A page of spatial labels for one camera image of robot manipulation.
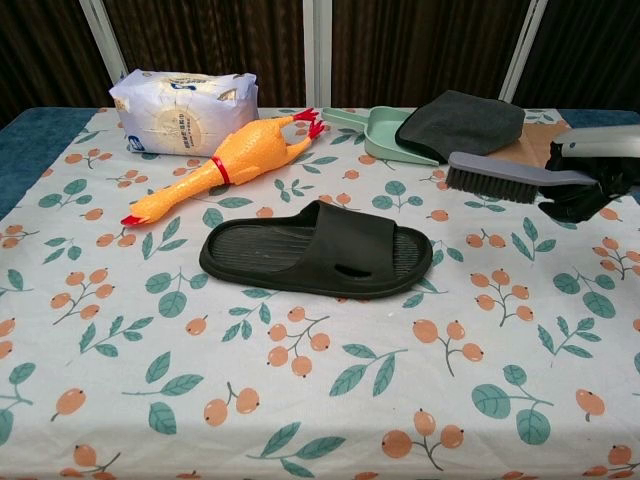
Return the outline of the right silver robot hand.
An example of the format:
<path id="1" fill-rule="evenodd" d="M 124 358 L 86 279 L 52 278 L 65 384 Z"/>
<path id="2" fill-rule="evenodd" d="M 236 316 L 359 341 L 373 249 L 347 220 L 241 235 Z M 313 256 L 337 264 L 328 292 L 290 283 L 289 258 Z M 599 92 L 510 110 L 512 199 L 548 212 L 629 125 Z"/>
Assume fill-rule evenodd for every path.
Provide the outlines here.
<path id="1" fill-rule="evenodd" d="M 637 125 L 571 129 L 550 145 L 550 171 L 577 171 L 592 185 L 542 187 L 539 208 L 559 222 L 591 219 L 613 200 L 639 196 L 639 127 Z"/>

